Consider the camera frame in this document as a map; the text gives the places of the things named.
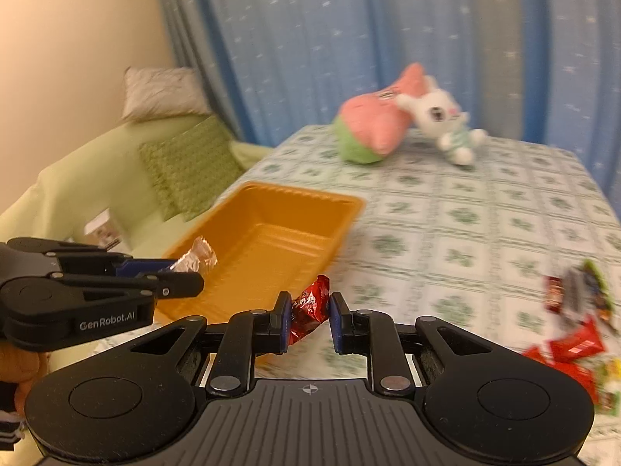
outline plush toy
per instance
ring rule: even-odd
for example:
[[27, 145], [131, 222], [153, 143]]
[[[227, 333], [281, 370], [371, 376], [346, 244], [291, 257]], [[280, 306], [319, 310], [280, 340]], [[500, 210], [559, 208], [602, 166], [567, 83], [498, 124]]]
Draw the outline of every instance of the plush toy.
[[439, 89], [433, 77], [425, 77], [428, 92], [414, 97], [400, 94], [396, 103], [408, 111], [424, 135], [436, 141], [438, 149], [455, 165], [470, 166], [474, 163], [473, 148], [481, 145], [487, 138], [485, 130], [468, 128], [470, 115], [461, 107], [450, 93]]
[[397, 105], [396, 97], [403, 94], [417, 99], [426, 92], [423, 67], [414, 63], [385, 89], [347, 100], [332, 123], [340, 156], [355, 163], [384, 159], [398, 147], [412, 123], [408, 109]]

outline orange plastic tray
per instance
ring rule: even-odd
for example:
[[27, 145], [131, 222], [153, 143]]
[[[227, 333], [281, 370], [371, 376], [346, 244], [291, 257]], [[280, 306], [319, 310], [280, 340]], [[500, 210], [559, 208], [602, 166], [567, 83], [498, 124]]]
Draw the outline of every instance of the orange plastic tray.
[[204, 236], [218, 264], [203, 292], [160, 300], [157, 308], [173, 320], [204, 315], [210, 323], [271, 310], [280, 291], [295, 298], [327, 268], [363, 206], [353, 196], [248, 182], [166, 255], [178, 258]]

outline checkered tablecloth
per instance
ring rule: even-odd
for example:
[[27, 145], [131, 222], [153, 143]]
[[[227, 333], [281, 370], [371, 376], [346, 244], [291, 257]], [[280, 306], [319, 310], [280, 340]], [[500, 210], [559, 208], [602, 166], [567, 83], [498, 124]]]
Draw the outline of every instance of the checkered tablecloth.
[[[344, 163], [329, 126], [309, 126], [247, 172], [248, 180], [359, 196], [366, 208], [327, 271], [352, 310], [397, 322], [435, 315], [523, 350], [566, 334], [543, 307], [542, 275], [561, 275], [586, 257], [621, 301], [621, 226], [570, 152], [490, 138], [473, 169], [450, 165], [412, 131], [388, 159]], [[619, 342], [602, 329], [605, 356]], [[258, 374], [291, 378], [366, 375], [361, 356], [334, 353], [323, 324]], [[621, 464], [621, 418], [598, 415], [581, 458]]]

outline human hand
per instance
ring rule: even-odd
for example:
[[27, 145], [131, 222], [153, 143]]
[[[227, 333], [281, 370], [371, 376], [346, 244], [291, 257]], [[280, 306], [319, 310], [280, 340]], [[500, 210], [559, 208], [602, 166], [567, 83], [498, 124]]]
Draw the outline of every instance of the human hand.
[[28, 352], [0, 342], [0, 380], [16, 383], [15, 409], [24, 415], [24, 403], [32, 385], [47, 374], [47, 354]]

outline pink and green plush toy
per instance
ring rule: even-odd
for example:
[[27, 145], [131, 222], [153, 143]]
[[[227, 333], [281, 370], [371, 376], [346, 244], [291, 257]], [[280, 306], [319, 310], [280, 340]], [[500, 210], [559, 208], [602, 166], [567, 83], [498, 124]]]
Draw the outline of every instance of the pink and green plush toy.
[[347, 100], [332, 123], [340, 156], [354, 163], [384, 159], [399, 146], [412, 124], [411, 113], [395, 99], [400, 94], [419, 98], [426, 93], [425, 71], [413, 63], [385, 89]]

